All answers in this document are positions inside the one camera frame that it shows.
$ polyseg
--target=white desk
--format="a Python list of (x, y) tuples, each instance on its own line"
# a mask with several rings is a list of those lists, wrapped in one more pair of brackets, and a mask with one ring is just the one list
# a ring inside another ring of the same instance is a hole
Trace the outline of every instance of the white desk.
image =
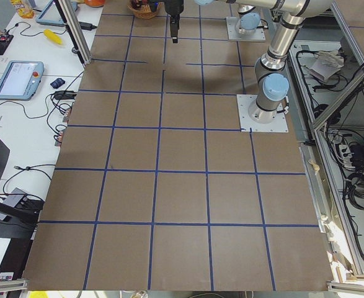
[[(42, 9), (48, 3), (48, 0), (37, 0), (37, 8)], [(91, 8), (85, 4), (78, 5), (76, 15), (78, 20), (89, 22), (94, 25), (99, 23), (101, 8)], [(44, 26), (36, 23), (35, 19), (22, 19), (17, 14), (9, 22), (7, 29), (12, 28), (18, 22), (26, 22), (31, 25), (24, 34), (33, 35), (50, 29), (56, 33), (62, 33), (64, 27)], [(79, 62), (78, 56), (71, 52), (73, 43), (68, 33), (60, 35), (63, 40), (62, 45), (58, 45), (47, 39), (43, 34), (34, 37), (26, 37), (20, 34), (28, 26), (19, 24), (18, 27), (10, 30), (10, 34), (14, 35), (13, 41), (10, 43), (4, 55), (0, 56), (0, 73), (3, 73), (6, 66), (11, 60), (32, 60), (42, 61), (45, 66), (45, 74), (50, 76), (77, 76), (84, 69)], [(88, 47), (92, 46), (95, 37), (95, 30), (83, 30)]]
[[(48, 0), (36, 0), (38, 9), (44, 8)], [(78, 19), (83, 22), (90, 22), (97, 25), (102, 13), (101, 8), (93, 9), (86, 5), (79, 5), (76, 13)], [(45, 27), (32, 20), (23, 20), (17, 14), (12, 18), (7, 28), (11, 28), (15, 23), (26, 21), (32, 28), (26, 30), (26, 34), (34, 34), (49, 28), (54, 32), (62, 32), (62, 27)], [(36, 37), (23, 37), (19, 34), (25, 28), (21, 24), (10, 31), (15, 37), (11, 42), (5, 55), (0, 56), (0, 77), (10, 60), (38, 60), (44, 62), (45, 72), (42, 77), (36, 94), (29, 101), (19, 101), (30, 116), (43, 115), (46, 111), (45, 97), (55, 90), (50, 86), (50, 82), (57, 77), (62, 77), (66, 83), (60, 89), (67, 87), (75, 76), (83, 71), (77, 55), (71, 53), (73, 44), (67, 33), (62, 35), (63, 46), (58, 46), (40, 34)], [(95, 35), (95, 30), (84, 31), (88, 46), (91, 47)], [(77, 91), (81, 79), (77, 79), (70, 87), (70, 90)], [(15, 165), (25, 167), (44, 163), (56, 163), (59, 154), (59, 147), (55, 147), (53, 132), (47, 126), (46, 117), (40, 119), (28, 119), (25, 117), (22, 107), (14, 104), (4, 104), (0, 106), (0, 139), (8, 146), (11, 153), (7, 162), (6, 169), (0, 182), (0, 193), (2, 193), (3, 183), (17, 172)], [(61, 124), (63, 116), (55, 110), (50, 117), (50, 124), (54, 127)], [(45, 170), (50, 176), (53, 167), (40, 168)], [(8, 185), (6, 190), (12, 191), (15, 187), (40, 196), (45, 199), (50, 181), (42, 173), (24, 172), (15, 177)], [(9, 244), (8, 239), (0, 239), (0, 263)]]

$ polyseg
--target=tablet screen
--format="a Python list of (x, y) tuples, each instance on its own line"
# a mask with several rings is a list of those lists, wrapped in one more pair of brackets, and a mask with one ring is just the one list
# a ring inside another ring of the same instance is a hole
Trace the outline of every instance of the tablet screen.
[(2, 82), (0, 95), (22, 96), (37, 63), (13, 63)]

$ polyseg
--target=black connector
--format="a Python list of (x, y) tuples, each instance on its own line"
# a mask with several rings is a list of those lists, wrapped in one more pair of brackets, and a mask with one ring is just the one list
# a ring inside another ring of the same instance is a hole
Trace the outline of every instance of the black connector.
[(97, 28), (97, 26), (92, 25), (91, 23), (79, 22), (79, 24), (80, 24), (82, 30), (91, 31), (91, 30)]

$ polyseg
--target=basket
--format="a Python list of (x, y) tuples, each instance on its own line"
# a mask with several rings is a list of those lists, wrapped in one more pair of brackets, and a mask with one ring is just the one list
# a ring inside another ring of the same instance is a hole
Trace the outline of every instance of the basket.
[(137, 17), (139, 19), (143, 19), (143, 20), (148, 20), (148, 19), (152, 19), (153, 17), (158, 15), (158, 12), (161, 8), (161, 2), (158, 3), (157, 11), (155, 11), (155, 12), (152, 12), (150, 10), (150, 6), (148, 6), (148, 5), (142, 5), (140, 7), (140, 9), (135, 9), (131, 6), (130, 0), (128, 0), (128, 8), (135, 15), (135, 17)]

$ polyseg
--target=orange object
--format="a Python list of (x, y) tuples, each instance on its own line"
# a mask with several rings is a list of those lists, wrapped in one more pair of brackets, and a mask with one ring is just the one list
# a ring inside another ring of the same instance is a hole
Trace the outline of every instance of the orange object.
[(15, 7), (19, 16), (23, 19), (32, 19), (34, 10), (32, 9), (29, 0), (11, 0), (11, 4)]
[(105, 0), (84, 0), (84, 3), (91, 7), (101, 7), (105, 4)]

